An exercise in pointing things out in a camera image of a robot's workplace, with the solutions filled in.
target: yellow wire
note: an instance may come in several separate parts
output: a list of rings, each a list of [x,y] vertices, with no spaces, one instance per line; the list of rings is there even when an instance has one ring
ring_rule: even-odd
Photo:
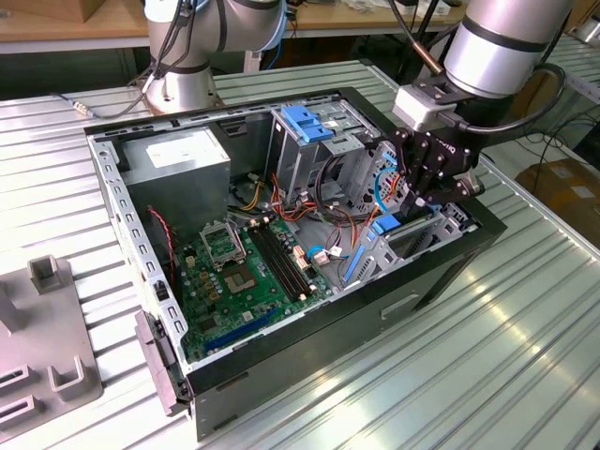
[[[263,183],[261,182],[256,184],[256,188],[254,189],[254,197],[252,198],[252,201],[246,206],[242,206],[240,209],[242,209],[243,211],[249,211],[256,206],[256,203],[259,202],[259,191],[261,190],[262,185]]]

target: motherboard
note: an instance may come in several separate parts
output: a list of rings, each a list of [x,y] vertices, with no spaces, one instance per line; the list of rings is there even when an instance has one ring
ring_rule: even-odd
[[[181,308],[188,326],[182,344],[189,362],[332,295],[283,220],[229,230],[232,240],[222,227],[212,241],[203,234],[175,250],[182,267]],[[237,249],[245,259],[215,264],[216,255]]]

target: white label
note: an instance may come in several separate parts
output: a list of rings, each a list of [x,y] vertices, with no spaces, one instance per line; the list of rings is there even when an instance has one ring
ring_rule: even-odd
[[[173,141],[153,143],[148,145],[146,152],[157,169],[191,160],[197,160],[203,166],[226,160],[223,150],[215,144],[206,130],[199,130],[191,136]]]
[[[571,171],[563,166],[555,166],[552,167],[551,170],[556,173],[559,178],[571,178],[573,176]]]
[[[593,199],[595,197],[593,192],[585,186],[571,186],[571,189],[582,199]]]
[[[332,256],[339,257],[341,255],[341,247],[333,246],[333,247],[329,248],[329,253]]]

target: slotted table surface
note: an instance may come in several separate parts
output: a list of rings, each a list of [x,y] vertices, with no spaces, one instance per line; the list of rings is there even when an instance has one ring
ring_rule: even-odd
[[[390,118],[396,86],[359,62],[217,78],[228,104],[354,86]],[[133,88],[80,93],[101,113]],[[139,105],[127,118],[148,114]],[[192,449],[166,417],[134,334],[140,304],[82,128],[61,100],[0,103],[0,273],[68,258],[104,394],[7,442]],[[600,438],[598,251],[491,164],[481,201],[508,226],[434,305],[214,434],[202,448],[586,448]]]

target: green circuit board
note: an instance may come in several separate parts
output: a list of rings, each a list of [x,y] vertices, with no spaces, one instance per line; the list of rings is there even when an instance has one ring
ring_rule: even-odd
[[[285,222],[272,222],[270,230],[293,261],[294,256],[289,249],[297,243]],[[332,294],[321,274],[313,269],[309,270],[310,275],[305,272],[302,276],[316,290],[304,301],[288,298],[252,242],[248,230],[240,229],[239,237],[247,253],[245,263],[230,262],[220,272],[211,264],[208,250],[200,238],[175,250],[182,266],[181,300],[188,326],[182,344],[189,362],[199,361],[216,351],[219,347],[214,348],[218,342],[215,339],[225,336],[228,342],[224,346],[229,346]],[[213,245],[212,251],[213,254],[221,254],[230,251],[231,247],[225,239]],[[239,336],[229,338],[231,333]]]

